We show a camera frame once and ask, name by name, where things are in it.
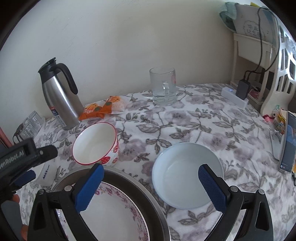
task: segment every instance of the thermos lid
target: thermos lid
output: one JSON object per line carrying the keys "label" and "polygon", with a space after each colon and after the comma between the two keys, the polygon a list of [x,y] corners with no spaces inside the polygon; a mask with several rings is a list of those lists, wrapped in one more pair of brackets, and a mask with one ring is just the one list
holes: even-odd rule
{"label": "thermos lid", "polygon": [[51,60],[47,61],[44,65],[42,65],[41,68],[38,70],[38,73],[40,74],[40,77],[41,77],[42,84],[61,71],[60,69],[54,69],[53,71],[50,71],[50,68],[55,65],[56,65],[56,60],[55,58],[52,58]]}

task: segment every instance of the person's hand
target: person's hand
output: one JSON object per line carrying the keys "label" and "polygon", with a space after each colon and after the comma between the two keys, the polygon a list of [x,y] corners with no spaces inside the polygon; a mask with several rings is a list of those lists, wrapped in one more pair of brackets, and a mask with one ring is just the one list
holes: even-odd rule
{"label": "person's hand", "polygon": [[[19,202],[20,202],[20,197],[19,197],[17,194],[15,194],[15,195],[13,195],[13,197],[12,197],[12,201],[19,203]],[[23,224],[20,233],[21,233],[21,235],[22,235],[22,238],[23,238],[24,240],[27,240],[27,236],[28,236],[28,226],[25,225],[25,224]]]}

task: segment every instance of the red object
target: red object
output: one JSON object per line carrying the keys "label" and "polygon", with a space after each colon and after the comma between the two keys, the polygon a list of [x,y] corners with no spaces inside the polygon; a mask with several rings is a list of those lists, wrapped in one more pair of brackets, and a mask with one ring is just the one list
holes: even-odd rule
{"label": "red object", "polygon": [[118,147],[119,147],[119,142],[117,141],[116,146],[113,149],[114,153],[118,151]]}
{"label": "red object", "polygon": [[101,159],[99,160],[99,163],[100,163],[100,164],[105,164],[105,163],[107,163],[109,160],[110,160],[110,157],[109,157],[109,156],[105,156],[105,157],[103,157],[103,158],[101,158]]}
{"label": "red object", "polygon": [[269,116],[269,115],[264,115],[264,116],[262,116],[262,117],[263,117],[263,119],[264,119],[266,122],[272,122],[273,119],[274,119],[274,117],[271,117],[271,116]]}
{"label": "red object", "polygon": [[1,141],[7,146],[7,147],[12,147],[11,142],[7,138],[7,136],[4,134],[3,130],[0,127],[0,139]]}
{"label": "red object", "polygon": [[259,96],[259,92],[252,89],[249,93],[252,97],[254,97],[255,99],[258,99],[258,96]]}
{"label": "red object", "polygon": [[118,158],[116,157],[113,161],[112,161],[112,163],[116,163],[118,161]]}

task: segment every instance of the floral plate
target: floral plate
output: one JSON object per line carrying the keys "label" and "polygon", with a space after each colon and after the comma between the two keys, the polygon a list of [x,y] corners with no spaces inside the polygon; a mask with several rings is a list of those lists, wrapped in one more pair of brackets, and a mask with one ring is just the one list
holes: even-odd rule
{"label": "floral plate", "polygon": [[[61,210],[59,220],[69,241],[75,241]],[[147,224],[134,202],[118,188],[101,182],[87,209],[80,212],[98,240],[149,241]]]}

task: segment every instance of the plastic bag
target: plastic bag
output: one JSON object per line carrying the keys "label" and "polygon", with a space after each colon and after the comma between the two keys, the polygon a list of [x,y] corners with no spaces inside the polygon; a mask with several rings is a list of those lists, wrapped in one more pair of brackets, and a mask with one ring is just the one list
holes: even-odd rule
{"label": "plastic bag", "polygon": [[83,113],[79,117],[79,120],[85,120],[89,118],[104,118],[105,114],[121,114],[124,112],[125,107],[130,101],[130,97],[126,96],[110,96],[109,99],[104,101],[98,101],[87,105],[84,108]]}
{"label": "plastic bag", "polygon": [[126,96],[110,96],[100,110],[100,113],[121,114],[122,112],[124,112],[124,109],[126,108],[130,99],[130,97]]}
{"label": "plastic bag", "polygon": [[84,108],[83,113],[80,115],[79,120],[85,120],[89,118],[104,118],[105,114],[100,113],[100,109],[102,108],[104,101],[98,101],[95,103],[91,103]]}

